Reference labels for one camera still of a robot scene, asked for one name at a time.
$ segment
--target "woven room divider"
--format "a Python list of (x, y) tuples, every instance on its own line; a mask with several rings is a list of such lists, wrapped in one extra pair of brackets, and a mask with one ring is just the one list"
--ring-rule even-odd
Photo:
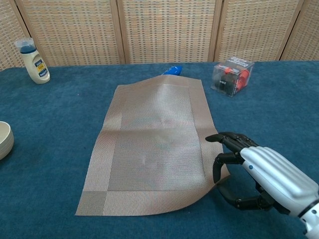
[(50, 66), (125, 63), (116, 0), (16, 0)]
[(279, 60), (303, 0), (225, 0), (215, 61)]
[(126, 63), (213, 60), (221, 0), (118, 0)]
[(29, 37), (28, 31), (14, 1), (0, 0), (0, 71), (23, 66), (23, 60), (14, 42)]
[(319, 0), (305, 0), (282, 60), (319, 60)]

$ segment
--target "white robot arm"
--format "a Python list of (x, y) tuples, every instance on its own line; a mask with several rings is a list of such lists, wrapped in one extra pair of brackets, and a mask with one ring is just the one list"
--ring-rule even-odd
[[(268, 210), (299, 217), (306, 225), (306, 237), (319, 239), (319, 185), (278, 152), (260, 147), (242, 134), (222, 132), (206, 138), (225, 144), (232, 153), (219, 154), (213, 165), (213, 178), (228, 203), (234, 207)], [(241, 164), (256, 181), (258, 197), (241, 199), (219, 183), (223, 164)]]

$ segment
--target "wicker panel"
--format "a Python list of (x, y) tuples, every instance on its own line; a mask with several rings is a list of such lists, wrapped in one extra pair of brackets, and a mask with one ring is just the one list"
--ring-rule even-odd
[(118, 64), (120, 56), (108, 0), (17, 0), (47, 62)]
[(279, 59), (300, 6), (299, 0), (225, 0), (215, 59)]
[(319, 0), (304, 4), (282, 59), (319, 60)]
[(23, 60), (14, 42), (25, 37), (8, 0), (0, 0), (0, 71), (23, 66)]
[(207, 61), (214, 0), (119, 0), (118, 4), (126, 62)]

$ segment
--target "clear plastic box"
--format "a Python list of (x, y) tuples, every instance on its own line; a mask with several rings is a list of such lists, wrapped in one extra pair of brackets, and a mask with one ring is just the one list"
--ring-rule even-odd
[(233, 97), (248, 85), (254, 63), (231, 57), (214, 67), (211, 88)]

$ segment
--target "mayonnaise bottle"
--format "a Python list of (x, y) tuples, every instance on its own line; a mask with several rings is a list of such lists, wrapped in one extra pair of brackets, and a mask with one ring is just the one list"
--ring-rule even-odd
[(47, 83), (50, 80), (50, 73), (44, 60), (36, 50), (33, 39), (22, 38), (14, 44), (20, 50), (24, 65), (31, 79), (37, 84)]

